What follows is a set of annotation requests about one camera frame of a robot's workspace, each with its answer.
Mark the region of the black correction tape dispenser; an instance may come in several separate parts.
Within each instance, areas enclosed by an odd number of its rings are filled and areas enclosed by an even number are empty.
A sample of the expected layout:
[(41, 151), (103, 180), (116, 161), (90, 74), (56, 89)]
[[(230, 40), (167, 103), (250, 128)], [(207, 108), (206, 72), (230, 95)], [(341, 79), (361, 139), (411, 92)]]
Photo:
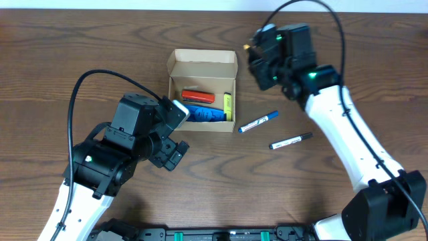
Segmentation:
[(249, 62), (261, 59), (260, 54), (255, 50), (254, 47), (252, 47), (248, 44), (245, 44), (245, 45), (243, 45), (243, 49), (247, 52), (247, 57), (248, 57)]

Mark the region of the blue magnetic whiteboard duster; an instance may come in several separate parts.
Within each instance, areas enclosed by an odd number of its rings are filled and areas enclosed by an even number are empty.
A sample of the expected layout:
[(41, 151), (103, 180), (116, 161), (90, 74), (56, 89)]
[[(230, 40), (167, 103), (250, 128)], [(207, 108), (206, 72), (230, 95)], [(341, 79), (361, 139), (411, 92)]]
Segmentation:
[(189, 122), (222, 122), (226, 121), (225, 113), (216, 108), (185, 104), (189, 110)]

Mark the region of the yellow highlighter pen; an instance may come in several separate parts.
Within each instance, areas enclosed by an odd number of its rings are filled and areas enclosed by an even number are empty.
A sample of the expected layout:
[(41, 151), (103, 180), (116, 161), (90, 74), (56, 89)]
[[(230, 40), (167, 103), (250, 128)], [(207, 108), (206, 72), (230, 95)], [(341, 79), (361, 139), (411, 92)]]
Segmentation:
[(223, 95), (223, 112), (225, 115), (225, 120), (228, 122), (232, 121), (232, 98), (231, 94), (228, 92), (225, 92)]

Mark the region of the red stapler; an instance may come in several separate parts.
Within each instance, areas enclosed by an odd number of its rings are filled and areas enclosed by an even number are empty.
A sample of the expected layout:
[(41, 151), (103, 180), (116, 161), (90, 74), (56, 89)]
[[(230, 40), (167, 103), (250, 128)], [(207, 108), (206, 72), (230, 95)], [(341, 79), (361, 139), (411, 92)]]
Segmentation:
[(181, 92), (181, 97), (187, 102), (200, 102), (205, 104), (213, 104), (215, 102), (214, 94), (196, 90), (183, 90)]

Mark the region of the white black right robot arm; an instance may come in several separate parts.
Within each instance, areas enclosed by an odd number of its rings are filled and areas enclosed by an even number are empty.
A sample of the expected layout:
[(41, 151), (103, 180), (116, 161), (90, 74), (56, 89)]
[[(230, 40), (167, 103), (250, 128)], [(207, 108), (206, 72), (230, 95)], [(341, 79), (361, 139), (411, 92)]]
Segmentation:
[(378, 142), (331, 65), (320, 66), (305, 23), (258, 29), (247, 47), (251, 74), (262, 90), (282, 87), (318, 125), (349, 176), (354, 198), (312, 225), (316, 240), (387, 240), (423, 221), (427, 189), (418, 171), (405, 171)]

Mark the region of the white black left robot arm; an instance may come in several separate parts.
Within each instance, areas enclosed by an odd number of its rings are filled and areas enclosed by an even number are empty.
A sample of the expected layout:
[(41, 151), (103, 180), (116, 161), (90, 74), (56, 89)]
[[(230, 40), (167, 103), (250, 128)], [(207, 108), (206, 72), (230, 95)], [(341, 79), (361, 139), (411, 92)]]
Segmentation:
[(189, 117), (178, 100), (126, 93), (112, 122), (100, 123), (73, 148), (54, 209), (40, 240), (85, 240), (139, 162), (172, 171), (189, 146), (170, 134)]

